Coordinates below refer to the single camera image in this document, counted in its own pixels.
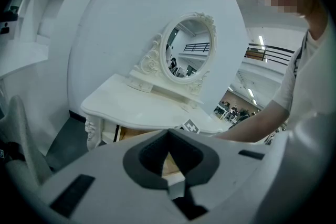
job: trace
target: white t-shirt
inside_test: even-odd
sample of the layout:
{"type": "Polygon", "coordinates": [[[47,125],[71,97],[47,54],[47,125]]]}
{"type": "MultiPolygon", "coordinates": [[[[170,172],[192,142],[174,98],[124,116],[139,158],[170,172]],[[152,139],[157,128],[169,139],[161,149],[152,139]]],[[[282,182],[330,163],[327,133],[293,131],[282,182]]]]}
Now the white t-shirt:
{"type": "Polygon", "coordinates": [[[284,79],[273,100],[290,112],[287,129],[292,129],[300,120],[317,113],[336,111],[336,33],[331,16],[327,27],[318,40],[307,36],[306,48],[298,60],[295,79],[297,50],[286,70],[284,79]]]}

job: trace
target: vanity tabletop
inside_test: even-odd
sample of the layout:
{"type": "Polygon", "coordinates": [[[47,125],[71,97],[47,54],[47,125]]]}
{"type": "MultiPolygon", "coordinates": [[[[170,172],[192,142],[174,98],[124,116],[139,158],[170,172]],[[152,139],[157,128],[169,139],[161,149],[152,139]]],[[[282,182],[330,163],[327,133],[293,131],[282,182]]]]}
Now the vanity tabletop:
{"type": "Polygon", "coordinates": [[[179,127],[191,119],[201,132],[222,132],[199,106],[189,105],[158,92],[142,92],[128,86],[125,77],[114,74],[81,104],[88,115],[101,117],[120,126],[138,130],[161,130],[179,127]]]}

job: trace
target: dark gray floor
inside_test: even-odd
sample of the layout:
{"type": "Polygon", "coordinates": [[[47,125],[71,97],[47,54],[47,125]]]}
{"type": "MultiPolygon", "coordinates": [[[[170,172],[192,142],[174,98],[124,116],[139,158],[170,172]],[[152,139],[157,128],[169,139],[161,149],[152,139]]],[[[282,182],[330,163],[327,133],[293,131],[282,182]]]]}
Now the dark gray floor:
{"type": "Polygon", "coordinates": [[[86,147],[88,134],[84,129],[84,123],[69,118],[59,131],[46,156],[48,165],[54,172],[88,152],[86,147]]]}

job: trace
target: ceiling light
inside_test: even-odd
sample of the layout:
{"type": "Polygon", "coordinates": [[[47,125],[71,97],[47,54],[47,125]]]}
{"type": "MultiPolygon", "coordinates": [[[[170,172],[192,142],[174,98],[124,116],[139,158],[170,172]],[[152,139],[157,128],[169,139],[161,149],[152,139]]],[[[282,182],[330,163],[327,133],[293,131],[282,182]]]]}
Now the ceiling light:
{"type": "Polygon", "coordinates": [[[252,96],[254,98],[254,95],[252,93],[252,90],[251,89],[248,89],[248,92],[250,93],[250,96],[252,96]]]}
{"type": "Polygon", "coordinates": [[[262,36],[259,36],[259,40],[260,40],[260,44],[264,45],[264,40],[263,40],[263,37],[262,36]]]}
{"type": "Polygon", "coordinates": [[[262,36],[259,36],[260,44],[264,45],[264,40],[262,36]]]}

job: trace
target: metal railing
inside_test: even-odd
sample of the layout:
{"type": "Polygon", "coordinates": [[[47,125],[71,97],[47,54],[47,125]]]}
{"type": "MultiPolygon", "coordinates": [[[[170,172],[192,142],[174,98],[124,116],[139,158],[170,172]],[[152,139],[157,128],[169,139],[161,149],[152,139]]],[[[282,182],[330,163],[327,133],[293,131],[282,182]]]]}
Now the metal railing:
{"type": "Polygon", "coordinates": [[[209,51],[210,43],[195,43],[195,44],[187,44],[183,51],[209,51]]]}
{"type": "Polygon", "coordinates": [[[244,57],[265,62],[277,62],[287,66],[294,52],[295,51],[279,47],[250,43],[244,57]]]}

